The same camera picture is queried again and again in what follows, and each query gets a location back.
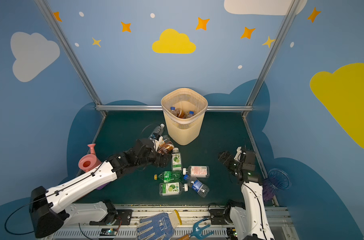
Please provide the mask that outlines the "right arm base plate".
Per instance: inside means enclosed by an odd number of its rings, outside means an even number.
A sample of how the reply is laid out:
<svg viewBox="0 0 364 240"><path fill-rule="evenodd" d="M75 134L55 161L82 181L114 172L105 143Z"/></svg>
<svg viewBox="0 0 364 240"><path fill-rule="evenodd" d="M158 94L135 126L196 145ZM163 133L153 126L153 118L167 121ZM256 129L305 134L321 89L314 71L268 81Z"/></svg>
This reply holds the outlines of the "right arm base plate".
<svg viewBox="0 0 364 240"><path fill-rule="evenodd" d="M231 222L225 216L224 209L210 209L210 221L212 225L228 225Z"/></svg>

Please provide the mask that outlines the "green sprite bottle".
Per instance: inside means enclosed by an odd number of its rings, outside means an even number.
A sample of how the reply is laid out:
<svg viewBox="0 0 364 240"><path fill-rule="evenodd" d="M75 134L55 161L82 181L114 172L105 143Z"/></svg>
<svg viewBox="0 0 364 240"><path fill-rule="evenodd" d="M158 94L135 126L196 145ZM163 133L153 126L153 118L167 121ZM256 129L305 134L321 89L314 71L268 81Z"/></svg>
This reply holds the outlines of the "green sprite bottle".
<svg viewBox="0 0 364 240"><path fill-rule="evenodd" d="M162 180L164 183L178 182L181 179L181 171L165 171L159 175L154 175L154 180Z"/></svg>

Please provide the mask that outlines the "blue label water bottle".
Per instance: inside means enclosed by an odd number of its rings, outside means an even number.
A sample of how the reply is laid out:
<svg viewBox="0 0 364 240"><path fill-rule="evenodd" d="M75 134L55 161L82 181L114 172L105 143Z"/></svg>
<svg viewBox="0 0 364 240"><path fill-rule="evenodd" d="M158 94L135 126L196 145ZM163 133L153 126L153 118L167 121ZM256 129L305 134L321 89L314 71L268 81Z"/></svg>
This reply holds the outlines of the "blue label water bottle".
<svg viewBox="0 0 364 240"><path fill-rule="evenodd" d="M208 195L210 191L209 187L196 177L184 175L184 180L187 182L188 186L197 192L202 198L205 198Z"/></svg>

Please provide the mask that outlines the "brown label bottle white cap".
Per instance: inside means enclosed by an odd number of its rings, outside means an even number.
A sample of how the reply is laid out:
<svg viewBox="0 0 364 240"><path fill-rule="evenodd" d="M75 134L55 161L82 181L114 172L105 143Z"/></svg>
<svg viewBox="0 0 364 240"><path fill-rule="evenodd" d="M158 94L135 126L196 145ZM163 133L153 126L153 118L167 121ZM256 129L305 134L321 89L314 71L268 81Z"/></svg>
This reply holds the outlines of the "brown label bottle white cap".
<svg viewBox="0 0 364 240"><path fill-rule="evenodd" d="M185 112L181 108L175 109L176 116L180 119L185 117Z"/></svg>

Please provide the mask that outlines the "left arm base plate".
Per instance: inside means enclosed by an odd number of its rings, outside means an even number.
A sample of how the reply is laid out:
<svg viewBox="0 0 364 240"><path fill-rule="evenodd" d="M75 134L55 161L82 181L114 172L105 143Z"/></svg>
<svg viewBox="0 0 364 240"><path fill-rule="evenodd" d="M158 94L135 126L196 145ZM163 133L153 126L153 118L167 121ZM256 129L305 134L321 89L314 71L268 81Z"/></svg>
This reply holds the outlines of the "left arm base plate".
<svg viewBox="0 0 364 240"><path fill-rule="evenodd" d="M127 226L130 225L133 210L114 210L108 212L100 221L91 221L91 226Z"/></svg>

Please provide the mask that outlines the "small blue cap bottle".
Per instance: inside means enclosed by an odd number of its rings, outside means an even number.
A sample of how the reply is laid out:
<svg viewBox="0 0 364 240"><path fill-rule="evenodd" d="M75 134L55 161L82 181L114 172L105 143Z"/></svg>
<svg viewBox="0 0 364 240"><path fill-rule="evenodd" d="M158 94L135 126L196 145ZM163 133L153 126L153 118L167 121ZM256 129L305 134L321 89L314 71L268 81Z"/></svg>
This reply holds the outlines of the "small blue cap bottle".
<svg viewBox="0 0 364 240"><path fill-rule="evenodd" d="M188 119L188 118L191 118L195 115L195 113L193 111L189 111L189 112L186 112L185 114L185 118Z"/></svg>

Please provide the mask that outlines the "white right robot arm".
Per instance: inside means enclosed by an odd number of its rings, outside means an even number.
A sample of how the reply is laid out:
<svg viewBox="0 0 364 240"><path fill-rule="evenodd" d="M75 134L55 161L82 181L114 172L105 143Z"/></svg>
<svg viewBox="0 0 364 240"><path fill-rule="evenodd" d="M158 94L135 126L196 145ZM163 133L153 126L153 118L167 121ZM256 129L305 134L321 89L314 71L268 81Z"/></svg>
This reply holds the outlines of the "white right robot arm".
<svg viewBox="0 0 364 240"><path fill-rule="evenodd" d="M229 200L224 215L232 223L238 240L274 240L263 201L262 178L256 172L256 154L241 147L233 156L224 151L219 161L241 184L244 203Z"/></svg>

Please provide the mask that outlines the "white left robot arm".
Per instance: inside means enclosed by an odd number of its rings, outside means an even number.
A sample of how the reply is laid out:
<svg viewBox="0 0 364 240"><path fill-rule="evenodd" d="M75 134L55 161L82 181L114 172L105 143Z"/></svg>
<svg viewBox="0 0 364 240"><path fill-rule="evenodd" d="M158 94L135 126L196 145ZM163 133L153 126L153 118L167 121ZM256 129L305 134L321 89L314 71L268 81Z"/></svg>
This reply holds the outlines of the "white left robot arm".
<svg viewBox="0 0 364 240"><path fill-rule="evenodd" d="M170 160L170 154L157 152L155 140L140 139L131 149L109 156L89 172L66 183L49 189L43 186L35 188L31 192L29 206L35 237L48 237L64 225L120 225L121 219L111 201L85 205L76 205L75 201L139 167L154 165L164 168Z"/></svg>

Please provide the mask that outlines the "pink label white cap bottle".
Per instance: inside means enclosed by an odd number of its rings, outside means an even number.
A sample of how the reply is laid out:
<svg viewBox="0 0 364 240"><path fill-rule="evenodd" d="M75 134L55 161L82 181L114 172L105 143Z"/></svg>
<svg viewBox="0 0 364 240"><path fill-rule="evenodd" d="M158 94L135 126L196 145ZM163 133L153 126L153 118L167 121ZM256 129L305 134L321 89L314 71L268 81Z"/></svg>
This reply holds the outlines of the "pink label white cap bottle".
<svg viewBox="0 0 364 240"><path fill-rule="evenodd" d="M196 178L209 178L210 169L208 166L189 166L188 168L183 168L183 175Z"/></svg>

